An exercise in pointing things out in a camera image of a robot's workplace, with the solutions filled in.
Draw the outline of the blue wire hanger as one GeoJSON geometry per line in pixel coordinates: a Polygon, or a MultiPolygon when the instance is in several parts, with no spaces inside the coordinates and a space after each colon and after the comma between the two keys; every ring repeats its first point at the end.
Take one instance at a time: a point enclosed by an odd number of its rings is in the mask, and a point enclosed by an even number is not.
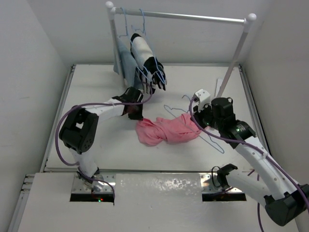
{"type": "Polygon", "coordinates": [[[180,121],[187,129],[189,129],[191,132],[193,132],[195,135],[197,135],[200,139],[202,139],[204,142],[206,142],[208,145],[210,145],[212,148],[214,148],[215,150],[217,150],[219,153],[221,154],[224,154],[225,153],[225,150],[217,143],[215,142],[211,136],[208,136],[209,139],[206,140],[204,137],[202,137],[200,134],[198,134],[195,130],[193,130],[192,127],[190,126],[187,126],[184,122],[182,122],[180,119],[179,119],[179,116],[176,116],[172,111],[173,110],[178,110],[178,111],[181,111],[182,113],[189,113],[189,111],[185,111],[184,109],[182,108],[177,108],[177,107],[170,107],[169,105],[167,104],[164,104],[164,109],[170,114],[172,115],[174,118],[176,118],[178,121],[180,121]]]}

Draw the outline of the pink t shirt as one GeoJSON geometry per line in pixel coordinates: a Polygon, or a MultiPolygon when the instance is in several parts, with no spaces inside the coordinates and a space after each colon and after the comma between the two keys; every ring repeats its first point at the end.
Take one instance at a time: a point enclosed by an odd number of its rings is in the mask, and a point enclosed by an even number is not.
{"type": "MultiPolygon", "coordinates": [[[[198,134],[201,133],[189,114],[181,114],[179,119],[187,126],[192,127],[198,134]]],[[[157,117],[156,121],[144,118],[137,122],[135,130],[139,142],[147,146],[156,146],[162,141],[168,144],[186,143],[198,137],[176,118],[157,117]]]]}

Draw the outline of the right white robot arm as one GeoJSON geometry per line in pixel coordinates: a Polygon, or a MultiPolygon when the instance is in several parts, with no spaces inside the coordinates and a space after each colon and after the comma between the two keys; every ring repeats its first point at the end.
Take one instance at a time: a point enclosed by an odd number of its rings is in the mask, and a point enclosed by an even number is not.
{"type": "Polygon", "coordinates": [[[236,165],[227,164],[216,172],[220,188],[242,190],[264,207],[279,226],[285,226],[309,209],[308,184],[294,180],[267,152],[249,124],[236,119],[231,98],[210,101],[195,95],[189,103],[189,113],[200,130],[229,144],[262,179],[255,181],[241,174],[236,165]],[[217,130],[219,135],[208,132],[206,127],[217,130]]]}

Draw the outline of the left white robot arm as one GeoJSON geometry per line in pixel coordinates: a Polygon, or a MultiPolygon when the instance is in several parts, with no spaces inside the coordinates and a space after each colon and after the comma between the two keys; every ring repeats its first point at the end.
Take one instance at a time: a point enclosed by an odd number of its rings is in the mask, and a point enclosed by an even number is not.
{"type": "Polygon", "coordinates": [[[103,103],[84,103],[72,107],[60,121],[57,134],[74,158],[79,175],[85,179],[99,173],[93,155],[90,154],[98,124],[116,116],[128,115],[131,120],[142,120],[143,93],[129,87],[120,96],[103,103]]]}

